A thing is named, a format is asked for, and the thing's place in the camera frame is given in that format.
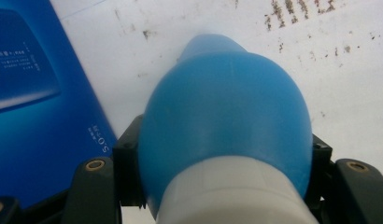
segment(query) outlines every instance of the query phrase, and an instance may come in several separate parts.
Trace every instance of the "blue rubber bulb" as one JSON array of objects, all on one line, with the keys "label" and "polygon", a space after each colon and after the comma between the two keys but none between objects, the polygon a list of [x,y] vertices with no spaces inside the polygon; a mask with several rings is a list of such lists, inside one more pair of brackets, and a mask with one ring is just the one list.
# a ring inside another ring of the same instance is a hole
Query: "blue rubber bulb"
[{"label": "blue rubber bulb", "polygon": [[276,167],[304,197],[312,160],[307,107],[290,76],[222,35],[199,35],[149,99],[139,170],[157,216],[169,182],[209,158],[238,155]]}]

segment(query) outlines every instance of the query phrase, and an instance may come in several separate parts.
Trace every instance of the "box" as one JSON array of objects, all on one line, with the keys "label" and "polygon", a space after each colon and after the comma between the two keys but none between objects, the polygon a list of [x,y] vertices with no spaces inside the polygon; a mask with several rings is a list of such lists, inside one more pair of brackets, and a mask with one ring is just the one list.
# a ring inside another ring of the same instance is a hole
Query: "box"
[{"label": "box", "polygon": [[0,0],[0,196],[45,200],[115,142],[50,2]]}]

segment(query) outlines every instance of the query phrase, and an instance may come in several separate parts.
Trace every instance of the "white cap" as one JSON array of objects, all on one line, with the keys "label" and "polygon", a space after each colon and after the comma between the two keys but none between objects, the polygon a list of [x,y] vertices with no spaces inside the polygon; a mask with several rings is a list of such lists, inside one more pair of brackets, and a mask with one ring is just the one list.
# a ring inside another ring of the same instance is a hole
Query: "white cap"
[{"label": "white cap", "polygon": [[290,180],[248,157],[224,156],[178,174],[163,195],[158,224],[318,223]]}]

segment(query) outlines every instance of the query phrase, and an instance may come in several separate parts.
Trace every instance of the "white surface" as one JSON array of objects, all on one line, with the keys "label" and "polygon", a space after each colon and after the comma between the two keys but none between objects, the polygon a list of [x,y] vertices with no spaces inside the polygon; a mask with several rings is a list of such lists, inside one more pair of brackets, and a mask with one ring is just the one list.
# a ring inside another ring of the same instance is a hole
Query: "white surface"
[{"label": "white surface", "polygon": [[188,41],[216,33],[292,76],[334,160],[365,161],[383,174],[383,0],[51,2],[117,136]]},{"label": "white surface", "polygon": [[224,156],[178,174],[165,190],[157,223],[318,222],[278,169],[248,157]]}]

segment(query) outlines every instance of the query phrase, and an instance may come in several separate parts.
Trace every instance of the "blue box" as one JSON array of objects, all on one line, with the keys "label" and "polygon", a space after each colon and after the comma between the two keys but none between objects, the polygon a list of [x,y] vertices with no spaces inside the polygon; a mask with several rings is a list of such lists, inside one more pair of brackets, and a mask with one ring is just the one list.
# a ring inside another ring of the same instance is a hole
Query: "blue box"
[{"label": "blue box", "polygon": [[50,2],[0,0],[0,196],[45,200],[115,142]]}]

